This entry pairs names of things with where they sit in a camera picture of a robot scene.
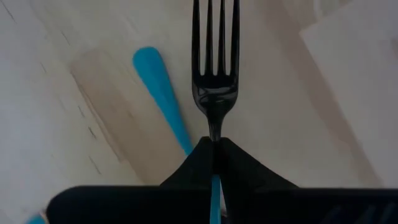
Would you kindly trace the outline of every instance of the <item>black object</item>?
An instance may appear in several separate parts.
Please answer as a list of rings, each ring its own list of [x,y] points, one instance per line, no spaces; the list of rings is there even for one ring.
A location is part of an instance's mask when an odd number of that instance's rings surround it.
[[[397,190],[298,189],[226,138],[202,138],[159,187],[76,187],[51,200],[50,224],[208,223],[219,162],[229,223],[398,223]]]
[[[221,137],[221,126],[225,115],[235,105],[238,98],[239,79],[239,0],[234,0],[232,41],[231,41],[231,72],[225,69],[225,16],[224,0],[220,8],[220,38],[218,41],[218,71],[213,73],[213,6],[208,1],[206,64],[205,74],[200,74],[200,16],[199,0],[193,2],[192,19],[192,93],[196,105],[206,115],[210,138],[218,142]]]

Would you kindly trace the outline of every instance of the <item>black fork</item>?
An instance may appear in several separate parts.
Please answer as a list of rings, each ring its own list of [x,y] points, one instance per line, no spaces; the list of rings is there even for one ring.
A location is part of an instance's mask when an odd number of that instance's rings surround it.
[[[200,16],[199,0],[193,2],[192,20],[192,94],[198,108],[206,115],[210,138],[218,142],[225,115],[238,98],[239,77],[239,0],[234,0],[231,71],[225,69],[225,2],[221,0],[220,38],[218,41],[218,71],[213,73],[212,0],[208,0],[205,74],[200,74]]]

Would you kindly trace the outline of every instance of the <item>wooden surface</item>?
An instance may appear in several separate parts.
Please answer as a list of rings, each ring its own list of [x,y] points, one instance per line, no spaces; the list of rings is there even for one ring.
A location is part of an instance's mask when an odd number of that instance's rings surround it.
[[[385,88],[396,84],[397,17],[383,13],[396,3],[331,2],[242,1],[239,98],[223,136],[303,187],[398,185],[395,162],[383,160],[398,146]],[[131,57],[159,49],[196,144],[208,126],[191,94],[191,19],[186,0],[1,1],[1,223],[23,222],[74,185],[159,184],[180,165]],[[357,85],[375,73],[371,92]]]

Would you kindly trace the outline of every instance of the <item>fork tine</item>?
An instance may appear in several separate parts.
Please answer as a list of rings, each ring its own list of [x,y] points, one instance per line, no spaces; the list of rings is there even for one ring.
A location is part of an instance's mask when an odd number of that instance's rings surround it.
[[[207,8],[206,64],[205,74],[213,74],[213,1],[209,0]]]
[[[239,17],[239,0],[234,0],[231,38],[231,76],[234,78],[239,75]]]
[[[218,74],[225,74],[225,1],[221,0],[218,39]]]
[[[192,16],[192,76],[200,76],[200,16],[199,0],[193,1]]]

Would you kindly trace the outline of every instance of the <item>teal handle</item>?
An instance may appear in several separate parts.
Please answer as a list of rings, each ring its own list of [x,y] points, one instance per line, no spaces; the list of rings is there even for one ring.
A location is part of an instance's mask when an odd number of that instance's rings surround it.
[[[134,54],[132,64],[157,106],[162,110],[182,149],[189,155],[193,150],[192,143],[160,53],[153,47],[144,47]]]
[[[46,222],[41,215],[35,215],[27,222],[27,224],[46,224]]]

